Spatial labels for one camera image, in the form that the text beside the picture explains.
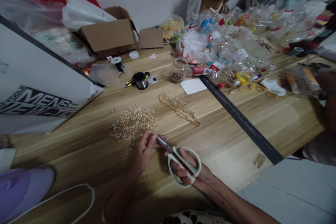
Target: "scissors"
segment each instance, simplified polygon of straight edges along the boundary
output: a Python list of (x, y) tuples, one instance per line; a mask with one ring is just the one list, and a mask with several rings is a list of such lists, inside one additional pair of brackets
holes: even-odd
[[(163, 138), (160, 135), (157, 136), (157, 140), (168, 151), (168, 167), (169, 167), (170, 175), (172, 176), (173, 180), (176, 182), (176, 184), (178, 186), (180, 186), (182, 188), (190, 187), (194, 183), (195, 178), (201, 172), (202, 162), (201, 162), (199, 156), (193, 150), (191, 150), (189, 148), (185, 148), (185, 147), (183, 148), (183, 149), (191, 152), (194, 155), (194, 157), (196, 158), (197, 167), (194, 168), (187, 160), (185, 160), (184, 158), (181, 157), (181, 155), (178, 153), (178, 151), (177, 151), (178, 149), (176, 147), (171, 147), (170, 145), (168, 145), (166, 143), (166, 141), (164, 141)], [(190, 185), (183, 184), (182, 182), (180, 182), (175, 177), (175, 175), (172, 171), (172, 167), (170, 166), (171, 161), (174, 161), (174, 162), (178, 163), (179, 166), (181, 167), (181, 169), (185, 169), (187, 171), (187, 173), (188, 173), (187, 177), (191, 179), (191, 184)]]

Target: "spool of thread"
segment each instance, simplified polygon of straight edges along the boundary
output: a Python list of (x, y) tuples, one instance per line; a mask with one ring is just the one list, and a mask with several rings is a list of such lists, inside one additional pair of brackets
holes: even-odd
[(123, 72), (124, 70), (122, 69), (122, 63), (121, 63), (121, 58), (120, 57), (115, 57), (111, 59), (111, 63), (114, 64), (119, 72)]
[(139, 90), (144, 90), (148, 87), (148, 82), (146, 81), (146, 74), (143, 72), (138, 72), (133, 75), (133, 81)]

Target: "gold wire craft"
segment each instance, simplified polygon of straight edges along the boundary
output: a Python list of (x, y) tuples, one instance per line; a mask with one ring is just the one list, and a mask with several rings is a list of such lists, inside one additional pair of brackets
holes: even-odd
[(110, 137), (134, 149), (146, 129), (156, 130), (155, 111), (135, 104), (125, 109), (123, 115), (110, 126)]
[(191, 110), (186, 103), (182, 102), (177, 97), (171, 96), (168, 93), (164, 93), (164, 95), (159, 94), (159, 101), (166, 107), (172, 109), (177, 116), (193, 124), (196, 129), (198, 129), (198, 127), (201, 125), (201, 122), (197, 118), (195, 111)]

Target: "black ruler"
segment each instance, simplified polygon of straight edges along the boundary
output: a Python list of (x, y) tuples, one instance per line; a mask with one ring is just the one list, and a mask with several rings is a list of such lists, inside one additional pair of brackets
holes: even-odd
[(240, 112), (240, 110), (223, 94), (215, 84), (205, 75), (199, 77), (204, 85), (209, 89), (213, 96), (229, 112), (233, 119), (253, 140), (266, 157), (276, 165), (284, 158), (283, 156), (267, 141), (267, 139), (254, 127), (254, 125)]

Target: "wooden table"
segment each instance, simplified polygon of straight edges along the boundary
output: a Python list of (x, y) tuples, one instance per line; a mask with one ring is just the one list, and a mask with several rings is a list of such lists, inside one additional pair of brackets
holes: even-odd
[[(170, 46), (157, 50), (157, 59), (149, 56), (155, 49), (139, 51), (139, 58), (124, 56), (132, 73), (149, 71), (158, 83), (140, 91), (122, 85), (131, 76), (121, 76), (121, 86), (109, 87), (50, 134), (8, 135), (16, 146), (14, 168), (53, 166), (57, 179), (48, 196), (80, 183), (96, 190), (93, 208), (80, 223), (99, 223), (106, 199), (118, 188), (130, 167), (133, 152), (109, 138), (109, 126), (130, 105), (140, 103), (156, 111), (157, 131), (168, 136), (175, 146), (186, 146), (198, 153), (215, 175), (234, 191), (253, 181), (271, 166), (266, 159), (261, 168), (253, 161), (261, 150), (239, 127), (209, 90), (185, 95), (179, 84), (170, 81), (176, 56)], [(195, 110), (202, 124), (191, 125), (158, 100), (161, 92), (179, 97)], [(287, 95), (269, 99), (256, 90), (229, 94), (229, 99), (254, 124), (266, 139), (287, 157), (323, 131), (308, 99)], [(76, 188), (33, 210), (16, 223), (70, 223), (89, 206), (91, 192)], [(160, 223), (168, 214), (186, 208), (211, 207), (196, 189), (181, 189), (170, 177), (167, 159), (154, 151), (141, 176), (125, 223)]]

